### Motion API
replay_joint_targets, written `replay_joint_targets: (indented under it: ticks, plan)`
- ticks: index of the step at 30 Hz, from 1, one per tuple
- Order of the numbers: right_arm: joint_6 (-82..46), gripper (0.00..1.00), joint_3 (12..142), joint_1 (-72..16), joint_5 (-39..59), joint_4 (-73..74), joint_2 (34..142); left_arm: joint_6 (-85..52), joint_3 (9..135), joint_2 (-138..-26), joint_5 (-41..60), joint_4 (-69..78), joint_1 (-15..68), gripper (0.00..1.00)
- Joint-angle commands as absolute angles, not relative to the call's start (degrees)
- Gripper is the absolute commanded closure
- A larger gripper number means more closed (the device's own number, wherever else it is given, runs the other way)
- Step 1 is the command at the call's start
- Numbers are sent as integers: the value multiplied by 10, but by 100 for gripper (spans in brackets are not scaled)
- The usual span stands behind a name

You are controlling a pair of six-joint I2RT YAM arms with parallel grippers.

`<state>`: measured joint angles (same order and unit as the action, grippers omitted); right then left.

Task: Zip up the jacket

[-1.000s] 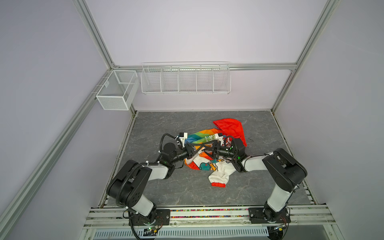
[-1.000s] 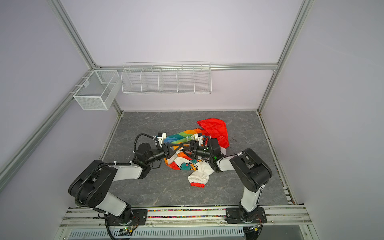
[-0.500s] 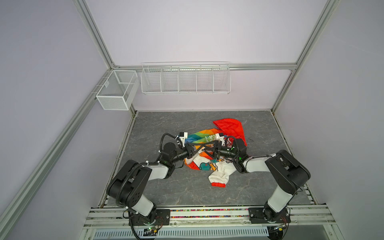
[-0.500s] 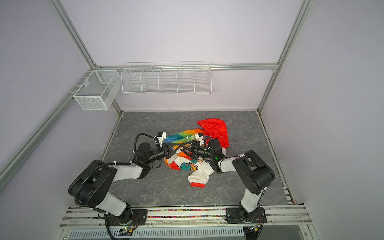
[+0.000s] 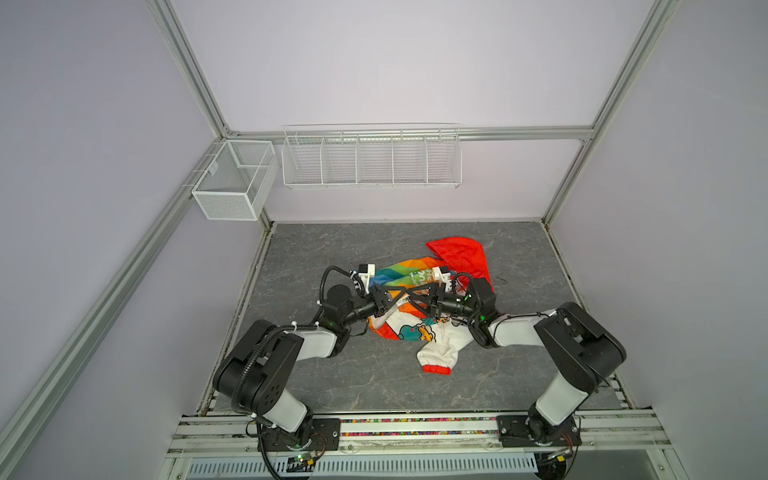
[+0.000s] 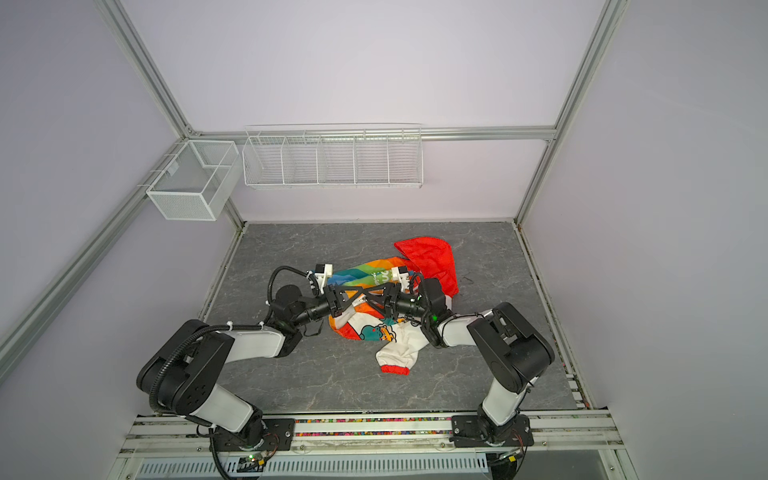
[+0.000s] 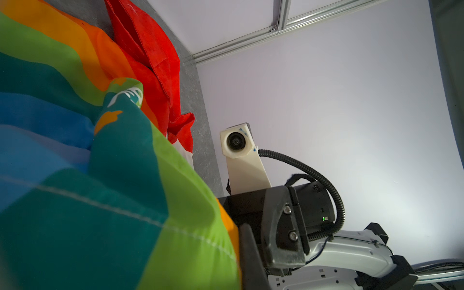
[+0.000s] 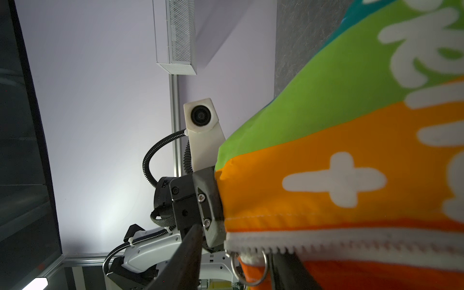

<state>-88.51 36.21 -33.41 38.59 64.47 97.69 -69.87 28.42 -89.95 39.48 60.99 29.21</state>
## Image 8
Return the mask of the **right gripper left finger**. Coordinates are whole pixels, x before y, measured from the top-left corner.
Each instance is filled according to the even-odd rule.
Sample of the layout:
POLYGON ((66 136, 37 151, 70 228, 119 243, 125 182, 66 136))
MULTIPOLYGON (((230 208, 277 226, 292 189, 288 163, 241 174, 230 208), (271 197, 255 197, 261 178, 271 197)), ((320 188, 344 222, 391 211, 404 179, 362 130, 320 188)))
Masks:
POLYGON ((196 290, 199 284, 203 230, 194 225, 168 265, 145 290, 196 290))

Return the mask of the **rainbow red kids jacket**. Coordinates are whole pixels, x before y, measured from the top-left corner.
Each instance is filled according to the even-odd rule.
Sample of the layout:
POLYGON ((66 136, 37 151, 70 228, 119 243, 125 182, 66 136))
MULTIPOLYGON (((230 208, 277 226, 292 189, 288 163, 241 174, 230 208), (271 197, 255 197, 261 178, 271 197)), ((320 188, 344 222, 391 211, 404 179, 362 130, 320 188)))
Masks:
POLYGON ((464 4, 355 1, 220 147, 227 237, 254 290, 295 254, 324 290, 464 287, 464 4))

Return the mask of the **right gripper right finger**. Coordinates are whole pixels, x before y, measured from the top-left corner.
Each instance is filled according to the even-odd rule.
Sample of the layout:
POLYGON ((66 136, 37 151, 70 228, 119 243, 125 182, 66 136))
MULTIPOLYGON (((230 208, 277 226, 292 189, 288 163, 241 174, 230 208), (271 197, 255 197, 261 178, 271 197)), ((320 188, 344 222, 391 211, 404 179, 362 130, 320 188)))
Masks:
POLYGON ((273 290, 322 290, 296 254, 272 254, 269 273, 273 290))

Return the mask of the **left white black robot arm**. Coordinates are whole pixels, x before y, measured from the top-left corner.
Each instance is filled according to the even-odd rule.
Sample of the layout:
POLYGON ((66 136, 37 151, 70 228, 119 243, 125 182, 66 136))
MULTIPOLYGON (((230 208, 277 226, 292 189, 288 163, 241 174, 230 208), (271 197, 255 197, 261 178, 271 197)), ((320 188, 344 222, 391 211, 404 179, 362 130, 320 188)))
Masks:
POLYGON ((155 188, 151 218, 159 229, 130 226, 124 242, 105 258, 103 273, 117 286, 123 290, 147 287, 168 266, 188 231, 198 225, 203 238, 198 246, 201 264, 195 283, 205 288, 212 280, 225 280, 234 290, 244 288, 224 250, 224 214, 213 167, 177 178, 161 178, 155 188))

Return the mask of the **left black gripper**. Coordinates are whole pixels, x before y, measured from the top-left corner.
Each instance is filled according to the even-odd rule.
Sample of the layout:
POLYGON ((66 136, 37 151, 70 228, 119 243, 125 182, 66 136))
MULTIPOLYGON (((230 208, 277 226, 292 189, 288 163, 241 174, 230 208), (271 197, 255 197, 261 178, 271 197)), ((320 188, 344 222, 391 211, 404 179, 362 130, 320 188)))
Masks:
POLYGON ((158 226, 188 232, 193 225, 203 224, 207 246, 224 247, 225 217, 214 167, 194 172, 193 178, 162 177, 155 188, 153 206, 153 222, 158 226))

